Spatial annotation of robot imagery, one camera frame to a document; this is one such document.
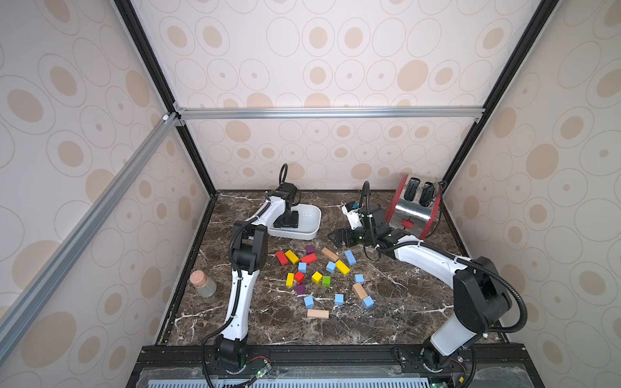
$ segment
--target white bowl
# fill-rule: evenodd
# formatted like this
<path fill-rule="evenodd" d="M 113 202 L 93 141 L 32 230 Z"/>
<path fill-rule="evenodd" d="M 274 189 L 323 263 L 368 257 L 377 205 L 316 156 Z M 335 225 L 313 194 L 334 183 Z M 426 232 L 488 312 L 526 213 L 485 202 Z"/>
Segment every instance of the white bowl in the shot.
<path fill-rule="evenodd" d="M 268 234 L 274 237 L 295 238 L 297 240 L 312 240 L 317 236 L 321 224 L 321 210 L 314 205 L 295 205 L 291 210 L 297 210 L 299 221 L 297 228 L 268 227 Z"/>

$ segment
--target yellow block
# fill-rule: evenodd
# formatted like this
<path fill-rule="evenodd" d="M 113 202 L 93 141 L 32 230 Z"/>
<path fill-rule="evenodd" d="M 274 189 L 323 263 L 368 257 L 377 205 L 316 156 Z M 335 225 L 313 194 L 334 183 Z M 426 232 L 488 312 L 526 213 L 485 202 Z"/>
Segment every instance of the yellow block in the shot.
<path fill-rule="evenodd" d="M 285 285 L 287 287 L 293 287 L 293 274 L 292 273 L 287 274 L 287 283 L 285 283 Z"/>
<path fill-rule="evenodd" d="M 319 284 L 321 283 L 321 279 L 324 275 L 320 274 L 319 272 L 315 272 L 312 276 L 312 280 L 316 283 Z"/>
<path fill-rule="evenodd" d="M 343 273 L 343 275 L 347 275 L 350 271 L 349 267 L 345 265 L 342 261 L 337 261 L 337 269 Z"/>
<path fill-rule="evenodd" d="M 287 256 L 287 258 L 289 259 L 290 262 L 292 262 L 293 264 L 297 263 L 298 261 L 300 261 L 300 258 L 296 256 L 295 253 L 293 253 L 292 250 L 288 250 L 287 252 L 284 253 L 285 256 Z"/>

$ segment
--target plastic container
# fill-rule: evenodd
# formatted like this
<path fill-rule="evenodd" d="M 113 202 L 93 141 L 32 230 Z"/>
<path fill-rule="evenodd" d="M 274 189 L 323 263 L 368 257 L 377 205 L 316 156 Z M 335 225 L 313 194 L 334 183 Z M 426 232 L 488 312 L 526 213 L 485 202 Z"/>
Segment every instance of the plastic container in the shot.
<path fill-rule="evenodd" d="M 200 269 L 192 272 L 192 275 L 190 275 L 190 283 L 192 283 L 196 292 L 205 298 L 215 294 L 215 290 L 217 289 L 214 280 Z"/>
<path fill-rule="evenodd" d="M 268 234 L 274 237 L 295 238 L 298 240 L 312 240 L 317 236 L 321 224 L 321 210 L 313 205 L 295 205 L 291 210 L 297 210 L 299 221 L 297 228 L 268 227 Z"/>

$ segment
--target black metal frame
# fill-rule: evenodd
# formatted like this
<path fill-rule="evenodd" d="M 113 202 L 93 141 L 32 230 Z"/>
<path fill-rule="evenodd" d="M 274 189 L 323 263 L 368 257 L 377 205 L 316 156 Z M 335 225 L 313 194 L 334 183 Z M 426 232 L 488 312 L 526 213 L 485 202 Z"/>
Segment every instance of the black metal frame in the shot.
<path fill-rule="evenodd" d="M 149 75 L 151 76 L 151 79 L 153 80 L 153 83 L 157 88 L 158 93 L 160 93 L 166 110 L 168 112 L 176 112 L 175 97 L 173 96 L 173 92 L 171 91 L 168 83 L 166 82 L 164 72 L 162 72 L 157 57 L 155 56 L 155 53 L 151 48 L 151 44 L 149 43 L 147 35 L 145 34 L 145 31 L 140 24 L 134 6 L 132 5 L 130 0 L 114 0 L 114 3 L 119 10 L 121 18 L 123 18 L 123 21 L 127 26 L 129 34 L 134 40 L 136 49 L 138 50 L 138 53 L 140 54 L 140 57 L 142 58 L 142 61 L 144 62 L 145 67 L 147 68 Z M 192 140 L 192 136 L 190 135 L 188 126 L 183 121 L 181 121 L 181 123 L 183 125 L 177 127 L 179 136 L 181 137 L 183 144 L 186 146 L 190 158 L 194 163 L 194 167 L 196 167 L 198 175 L 201 177 L 203 184 L 207 188 L 207 192 L 210 196 L 214 196 L 216 193 L 214 183 L 209 177 L 207 168 L 202 161 L 202 158 L 198 152 L 198 148 L 196 148 L 194 140 Z"/>
<path fill-rule="evenodd" d="M 194 242 L 192 242 L 192 248 L 190 249 L 190 252 L 188 254 L 188 259 L 186 260 L 183 271 L 181 272 L 181 277 L 177 282 L 175 293 L 173 294 L 173 298 L 168 304 L 168 310 L 166 310 L 164 324 L 162 325 L 160 332 L 157 336 L 157 341 L 155 342 L 157 345 L 166 345 L 168 343 L 168 338 L 170 337 L 173 325 L 175 324 L 175 316 L 177 315 L 177 310 L 179 310 L 181 299 L 183 298 L 186 286 L 188 285 L 190 274 L 192 273 L 192 269 L 194 268 L 194 263 L 196 262 L 198 252 L 201 249 L 202 239 L 205 236 L 205 231 L 207 230 L 207 226 L 209 225 L 211 215 L 214 212 L 215 202 L 217 200 L 218 193 L 214 194 L 209 199 L 207 209 L 205 210 L 205 214 L 202 217 L 201 223 L 198 226 L 198 231 L 196 232 L 196 236 L 194 237 Z"/>
<path fill-rule="evenodd" d="M 511 81 L 522 65 L 522 62 L 526 59 L 528 52 L 533 47 L 533 44 L 539 36 L 543 26 L 548 21 L 548 18 L 554 11 L 558 1 L 559 0 L 542 0 L 541 3 L 539 3 L 537 10 L 524 30 L 522 37 L 519 42 L 517 42 L 513 53 L 511 53 L 509 61 L 507 61 L 500 77 L 498 77 L 496 84 L 483 104 L 483 107 L 485 108 L 483 116 L 481 116 L 481 118 L 472 125 L 470 131 L 466 135 L 466 138 L 461 144 L 460 149 L 457 151 L 457 154 L 455 154 L 453 161 L 448 167 L 446 174 L 444 174 L 443 179 L 447 183 L 451 183 L 451 180 L 453 180 L 461 164 L 468 156 L 468 152 L 470 152 L 470 149 L 479 137 L 483 127 L 485 127 L 485 124 L 489 118 L 494 114 L 496 106 L 500 103 L 503 94 L 511 84 Z"/>
<path fill-rule="evenodd" d="M 515 366 L 523 365 L 535 388 L 544 388 L 532 359 L 524 345 L 477 344 L 476 362 L 480 366 Z M 271 345 L 248 346 L 248 356 L 266 356 L 273 368 L 291 368 L 296 366 L 379 366 L 401 367 L 403 373 L 418 373 L 433 382 L 449 381 L 453 373 L 461 373 L 461 368 L 451 365 L 440 373 L 431 373 L 425 369 L 419 358 L 422 345 Z M 209 374 L 221 378 L 231 378 L 224 368 L 212 365 L 214 348 L 206 347 L 207 360 L 210 361 Z M 466 360 L 469 372 L 471 353 L 459 350 L 458 356 Z M 200 346 L 145 346 L 134 365 L 127 383 L 128 388 L 135 387 L 140 373 L 144 369 L 163 368 L 197 368 L 201 362 Z M 235 378 L 247 379 L 263 364 L 249 365 L 246 371 Z"/>
<path fill-rule="evenodd" d="M 152 80 L 159 92 L 166 109 L 169 112 L 176 112 L 175 98 L 171 92 L 160 64 L 149 44 L 148 38 L 143 30 L 138 16 L 135 12 L 130 0 L 114 0 L 121 18 L 123 19 L 129 34 L 134 40 L 135 46 L 147 68 Z M 515 76 L 520 65 L 523 63 L 528 52 L 532 48 L 541 29 L 545 25 L 552 11 L 554 10 L 558 0 L 542 0 L 535 11 L 531 21 L 528 23 L 522 37 L 520 38 L 514 52 L 511 54 L 509 61 L 503 69 L 498 81 L 494 85 L 490 95 L 484 103 L 485 113 L 479 121 L 470 128 L 464 142 L 460 146 L 456 156 L 454 157 L 448 171 L 444 175 L 444 180 L 448 183 L 455 177 L 459 167 L 464 162 L 468 152 L 481 130 L 494 113 L 494 109 L 500 102 L 502 95 L 509 87 L 510 82 Z M 207 168 L 198 152 L 188 127 L 184 122 L 183 126 L 178 127 L 178 133 L 181 137 L 188 153 L 201 177 L 207 191 L 210 195 L 210 201 L 207 210 L 201 220 L 196 238 L 194 239 L 188 260 L 184 266 L 179 283 L 177 284 L 175 294 L 166 312 L 166 323 L 161 332 L 158 334 L 158 345 L 146 346 L 143 348 L 138 361 L 134 366 L 127 387 L 134 387 L 138 381 L 140 372 L 144 368 L 174 368 L 178 366 L 199 366 L 200 347 L 199 346 L 161 346 L 167 343 L 171 332 L 171 326 L 174 323 L 176 311 L 178 310 L 186 283 L 190 272 L 196 261 L 202 238 L 205 234 L 207 225 L 213 213 L 218 193 L 209 177 Z M 451 230 L 455 241 L 462 255 L 466 254 L 465 247 L 459 234 L 456 232 L 452 219 L 448 216 L 445 206 L 442 204 L 441 211 L 446 215 L 446 222 Z M 430 374 L 426 369 L 422 369 L 421 365 L 414 359 L 414 355 L 420 351 L 420 345 L 351 345 L 351 346 L 249 346 L 249 354 L 269 354 L 274 366 L 320 366 L 320 365 L 400 365 L 404 372 L 417 372 L 421 376 L 434 378 L 446 378 L 450 372 L 444 374 Z M 475 345 L 477 349 L 477 362 L 479 364 L 499 364 L 499 363 L 517 363 L 526 367 L 532 378 L 533 385 L 536 388 L 543 388 L 543 383 L 539 378 L 537 370 L 533 365 L 528 352 L 521 344 L 493 344 L 493 345 Z M 468 351 L 462 352 L 462 357 L 468 360 L 470 354 Z M 218 368 L 211 368 L 216 374 L 226 376 L 225 372 Z"/>

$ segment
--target aluminum frame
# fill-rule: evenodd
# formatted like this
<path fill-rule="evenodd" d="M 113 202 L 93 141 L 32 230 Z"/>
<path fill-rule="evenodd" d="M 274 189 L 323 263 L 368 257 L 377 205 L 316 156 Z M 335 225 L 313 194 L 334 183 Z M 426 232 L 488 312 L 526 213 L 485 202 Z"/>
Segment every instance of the aluminum frame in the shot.
<path fill-rule="evenodd" d="M 178 108 L 181 120 L 213 119 L 355 119 L 377 117 L 475 117 L 483 106 L 324 107 L 324 108 Z"/>
<path fill-rule="evenodd" d="M 134 184 L 170 130 L 179 124 L 176 113 L 164 115 L 138 150 L 119 171 L 99 199 L 91 206 L 72 233 L 39 272 L 36 280 L 21 294 L 15 307 L 0 326 L 0 366 L 37 318 L 69 270 L 82 255 L 99 228 Z"/>

